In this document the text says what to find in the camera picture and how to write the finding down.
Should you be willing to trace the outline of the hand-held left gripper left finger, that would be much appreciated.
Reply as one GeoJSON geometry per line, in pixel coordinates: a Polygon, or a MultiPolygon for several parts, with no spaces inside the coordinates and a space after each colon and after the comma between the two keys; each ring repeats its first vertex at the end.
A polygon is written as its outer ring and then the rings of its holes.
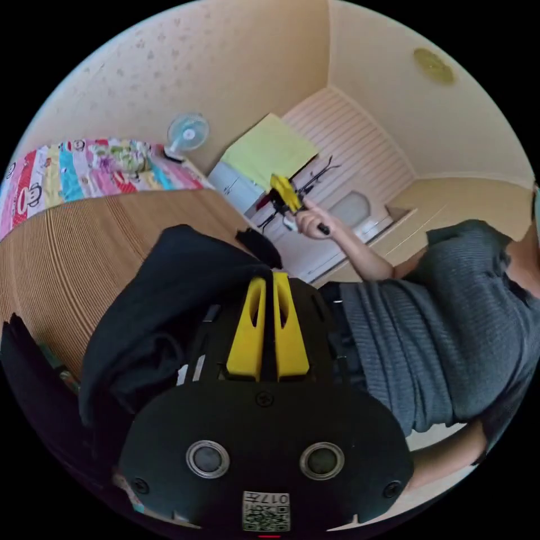
{"type": "Polygon", "coordinates": [[[263,360],[267,283],[254,278],[247,288],[226,369],[230,376],[260,380],[263,360]]]}

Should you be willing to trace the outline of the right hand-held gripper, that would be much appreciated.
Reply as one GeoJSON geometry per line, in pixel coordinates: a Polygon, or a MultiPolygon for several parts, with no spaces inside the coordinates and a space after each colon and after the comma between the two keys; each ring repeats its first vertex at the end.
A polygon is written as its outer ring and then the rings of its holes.
{"type": "Polygon", "coordinates": [[[303,195],[297,188],[291,186],[288,178],[279,174],[271,175],[270,185],[272,190],[269,193],[269,200],[273,213],[265,219],[264,226],[268,226],[278,215],[282,217],[284,226],[295,226],[291,218],[305,210],[303,195]]]}

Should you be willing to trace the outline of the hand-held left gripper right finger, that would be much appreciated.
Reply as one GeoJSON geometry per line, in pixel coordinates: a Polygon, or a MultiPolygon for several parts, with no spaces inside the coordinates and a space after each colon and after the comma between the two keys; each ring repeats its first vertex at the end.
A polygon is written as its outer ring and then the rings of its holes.
{"type": "Polygon", "coordinates": [[[306,376],[309,361],[289,277],[284,272],[273,274],[273,320],[277,376],[306,376]]]}

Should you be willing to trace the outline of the person's right hand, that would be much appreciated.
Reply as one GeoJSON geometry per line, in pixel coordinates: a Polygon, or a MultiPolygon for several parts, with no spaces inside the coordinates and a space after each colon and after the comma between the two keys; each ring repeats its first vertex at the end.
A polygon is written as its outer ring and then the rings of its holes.
{"type": "Polygon", "coordinates": [[[335,223],[332,216],[314,202],[304,199],[303,206],[295,214],[298,232],[312,240],[332,238],[335,223]]]}

